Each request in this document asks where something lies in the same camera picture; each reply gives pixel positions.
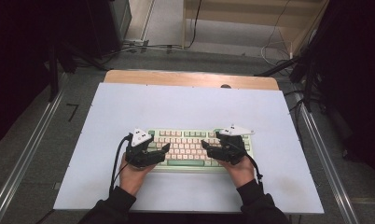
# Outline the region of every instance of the black sleeve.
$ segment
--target black sleeve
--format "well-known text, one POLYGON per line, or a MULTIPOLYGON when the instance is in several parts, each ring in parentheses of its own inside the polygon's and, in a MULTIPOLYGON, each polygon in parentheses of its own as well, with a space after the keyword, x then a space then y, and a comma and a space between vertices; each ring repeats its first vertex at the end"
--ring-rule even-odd
POLYGON ((264 194, 256 180, 237 188, 242 200, 241 211, 247 216, 246 223, 288 223, 284 213, 278 209, 270 194, 264 194))
POLYGON ((100 200, 78 224, 126 223, 127 215, 136 198, 120 187, 115 187, 106 201, 100 200))

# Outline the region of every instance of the keyboard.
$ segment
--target keyboard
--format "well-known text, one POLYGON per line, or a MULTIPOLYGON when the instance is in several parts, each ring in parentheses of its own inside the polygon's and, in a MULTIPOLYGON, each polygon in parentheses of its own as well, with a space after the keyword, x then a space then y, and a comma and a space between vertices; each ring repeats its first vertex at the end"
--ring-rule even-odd
MULTIPOLYGON (((160 150, 170 143, 170 151, 165 155, 165 161, 159 163, 154 172, 187 172, 187 173, 224 173, 225 168, 216 160, 207 156, 201 146, 201 140, 210 146, 221 147, 215 136, 215 130, 171 130, 149 129, 147 133, 154 136, 149 143, 148 151, 160 150)), ((244 146, 247 153, 253 157, 251 136, 243 135, 244 146)))

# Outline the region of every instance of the person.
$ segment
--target person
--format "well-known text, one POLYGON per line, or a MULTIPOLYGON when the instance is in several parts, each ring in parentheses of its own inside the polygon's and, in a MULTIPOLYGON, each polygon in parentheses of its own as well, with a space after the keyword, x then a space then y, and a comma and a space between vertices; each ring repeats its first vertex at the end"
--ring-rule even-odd
MULTIPOLYGON (((228 171, 242 198, 241 211, 246 215, 246 223, 288 223, 284 213, 275 206, 270 194, 264 194, 257 184, 254 166, 247 157, 244 156, 236 165, 224 161, 218 162, 228 171)), ((125 154, 123 154, 120 167, 124 167, 126 164, 125 154)), ((128 223, 128 213, 136 200, 135 196, 144 184, 146 174, 155 166, 147 166, 140 170, 128 164, 120 172, 119 187, 114 188, 107 200, 100 200, 81 218, 78 224, 128 223)))

